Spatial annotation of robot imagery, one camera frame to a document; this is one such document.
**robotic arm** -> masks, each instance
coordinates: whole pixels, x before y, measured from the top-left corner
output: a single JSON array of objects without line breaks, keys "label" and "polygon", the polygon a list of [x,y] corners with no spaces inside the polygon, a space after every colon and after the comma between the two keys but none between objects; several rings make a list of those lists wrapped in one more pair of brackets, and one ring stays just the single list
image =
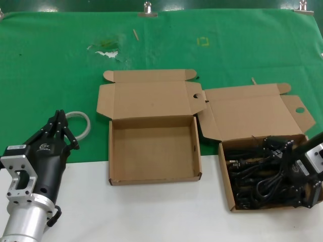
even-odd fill
[{"label": "robotic arm", "polygon": [[43,233],[57,222],[62,212],[56,200],[73,149],[79,145],[63,110],[57,110],[23,145],[6,148],[0,169],[12,177],[7,192],[10,217],[0,242],[41,242]]}]

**metal clip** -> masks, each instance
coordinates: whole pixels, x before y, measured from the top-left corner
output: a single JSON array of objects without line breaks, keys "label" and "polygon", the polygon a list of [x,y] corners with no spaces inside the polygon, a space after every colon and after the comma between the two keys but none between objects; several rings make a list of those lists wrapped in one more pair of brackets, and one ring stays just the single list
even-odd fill
[{"label": "metal clip", "polygon": [[306,15],[313,15],[313,11],[308,11],[307,10],[307,1],[306,0],[301,0],[299,2],[299,8],[297,10],[294,10],[294,12],[299,13],[299,14],[306,14]]},{"label": "metal clip", "polygon": [[0,9],[0,21],[5,17],[5,14]]},{"label": "metal clip", "polygon": [[150,2],[145,2],[143,5],[143,13],[138,13],[138,16],[140,17],[157,17],[157,13],[153,13],[151,11],[151,3]]}]

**wooden stick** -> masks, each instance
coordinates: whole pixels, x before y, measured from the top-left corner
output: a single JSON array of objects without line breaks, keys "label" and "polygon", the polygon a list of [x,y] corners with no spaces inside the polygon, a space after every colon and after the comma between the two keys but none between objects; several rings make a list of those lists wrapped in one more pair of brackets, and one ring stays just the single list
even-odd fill
[{"label": "wooden stick", "polygon": [[138,38],[138,35],[137,35],[137,33],[136,33],[136,30],[135,30],[135,29],[133,29],[133,33],[135,34],[136,39],[139,41],[139,38]]}]

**table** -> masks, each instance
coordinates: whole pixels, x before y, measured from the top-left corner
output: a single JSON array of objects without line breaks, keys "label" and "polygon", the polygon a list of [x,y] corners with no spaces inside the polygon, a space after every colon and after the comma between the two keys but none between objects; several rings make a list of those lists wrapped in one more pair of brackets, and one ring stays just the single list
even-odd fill
[{"label": "table", "polygon": [[[291,10],[12,13],[0,22],[0,149],[27,140],[56,109],[83,111],[89,136],[68,162],[108,158],[108,121],[96,113],[106,70],[195,69],[204,89],[288,82],[323,130],[323,39],[313,16]],[[96,53],[118,49],[116,58]],[[77,135],[85,122],[72,120]],[[201,143],[201,154],[217,153]]]},{"label": "table", "polygon": [[[43,242],[304,242],[320,241],[323,206],[233,214],[218,156],[202,156],[202,179],[191,183],[112,187],[107,162],[68,164],[57,204],[62,216]],[[8,220],[11,181],[0,171],[0,234]]]}]

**cable bundle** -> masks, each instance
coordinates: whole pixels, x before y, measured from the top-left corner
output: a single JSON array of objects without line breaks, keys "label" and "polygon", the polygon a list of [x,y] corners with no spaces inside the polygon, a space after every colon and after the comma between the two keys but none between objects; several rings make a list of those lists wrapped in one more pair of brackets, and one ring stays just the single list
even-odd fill
[{"label": "cable bundle", "polygon": [[290,182],[285,173],[286,161],[282,159],[292,145],[291,141],[269,140],[262,147],[225,152],[226,160],[230,161],[227,168],[238,209],[297,205],[304,190]]}]

